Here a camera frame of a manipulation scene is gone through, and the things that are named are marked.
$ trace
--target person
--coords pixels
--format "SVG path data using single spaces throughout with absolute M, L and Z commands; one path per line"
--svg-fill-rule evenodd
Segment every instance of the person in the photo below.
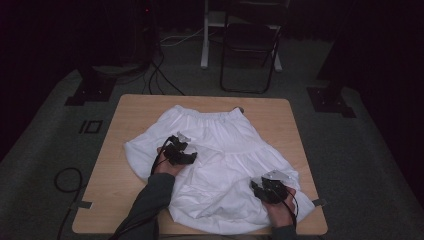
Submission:
M 165 156 L 159 156 L 159 165 L 148 179 L 148 184 L 138 194 L 128 216 L 118 226 L 110 240 L 155 240 L 159 238 L 157 215 L 167 208 L 171 202 L 175 177 L 185 165 L 172 165 Z M 293 196 L 295 190 L 288 188 L 289 196 L 285 200 L 290 210 L 283 204 L 269 204 L 262 202 L 268 211 L 272 225 L 272 239 L 296 239 L 296 229 L 293 225 L 291 213 L 294 211 Z

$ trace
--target black chair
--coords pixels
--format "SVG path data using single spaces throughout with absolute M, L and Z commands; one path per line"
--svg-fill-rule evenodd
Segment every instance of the black chair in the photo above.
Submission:
M 287 22 L 290 0 L 229 0 L 225 6 L 224 37 L 221 55 L 220 85 L 224 91 L 264 93 L 269 89 L 278 52 L 279 39 Z M 251 90 L 231 88 L 224 84 L 226 50 L 264 55 L 262 67 L 271 56 L 265 88 Z

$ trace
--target white cloth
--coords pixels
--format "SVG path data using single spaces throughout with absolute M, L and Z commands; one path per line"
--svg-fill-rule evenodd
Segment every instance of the white cloth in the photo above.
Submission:
M 279 170 L 295 179 L 298 222 L 314 208 L 301 192 L 297 171 L 238 108 L 231 112 L 200 113 L 179 105 L 167 110 L 146 132 L 125 144 L 133 171 L 147 180 L 156 148 L 180 132 L 191 139 L 186 153 L 195 162 L 177 176 L 169 211 L 174 221 L 202 231 L 230 235 L 269 226 L 266 209 L 249 187 L 252 177 Z

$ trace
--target gray carpet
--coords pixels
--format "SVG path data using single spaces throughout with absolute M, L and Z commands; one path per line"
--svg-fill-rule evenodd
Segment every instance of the gray carpet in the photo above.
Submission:
M 424 239 L 423 209 L 359 94 L 352 89 L 343 90 L 343 98 L 357 118 L 317 113 L 313 109 L 306 88 L 328 84 L 315 78 L 331 43 L 283 40 L 279 53 L 284 70 L 274 75 L 270 90 L 262 95 L 220 90 L 220 45 L 211 43 L 209 68 L 205 70 L 200 68 L 201 47 L 199 39 L 192 39 L 162 48 L 165 59 L 161 71 L 186 95 L 290 101 L 318 193 L 328 201 L 324 207 L 327 234 L 300 239 Z M 155 62 L 159 64 L 159 60 L 158 56 Z M 117 71 L 109 67 L 100 70 L 109 74 Z M 64 168 L 75 167 L 81 170 L 84 183 L 88 182 L 120 96 L 148 94 L 145 86 L 152 71 L 150 68 L 144 77 L 118 79 L 109 102 L 87 102 L 84 106 L 64 106 L 81 81 L 76 71 L 57 84 L 1 162 L 0 239 L 56 238 L 74 194 L 59 192 L 53 183 L 55 175 Z M 243 71 L 237 74 L 235 78 L 249 77 Z M 159 83 L 166 94 L 179 95 L 163 78 Z M 152 91 L 160 94 L 155 81 Z M 80 133 L 84 121 L 90 120 L 103 121 L 99 133 Z M 70 189 L 77 185 L 76 180 L 76 174 L 68 173 L 59 183 Z M 107 235 L 73 233 L 75 213 L 71 212 L 62 239 L 107 239 Z

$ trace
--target motion capture device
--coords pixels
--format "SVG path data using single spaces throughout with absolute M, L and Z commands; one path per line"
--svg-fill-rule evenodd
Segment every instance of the motion capture device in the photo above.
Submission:
M 168 137 L 164 142 L 159 154 L 156 156 L 150 175 L 152 175 L 156 167 L 162 163 L 158 162 L 159 157 L 162 153 L 166 157 L 166 160 L 168 160 L 172 165 L 193 164 L 194 160 L 197 157 L 197 152 L 193 152 L 191 154 L 184 153 L 188 146 L 187 142 L 190 141 L 190 138 L 187 138 L 180 132 L 177 133 L 177 136 L 171 135 L 170 137 Z
M 255 197 L 260 200 L 277 204 L 284 202 L 289 195 L 284 183 L 290 183 L 290 177 L 286 174 L 274 170 L 266 173 L 258 178 L 252 178 L 250 187 L 255 194 Z

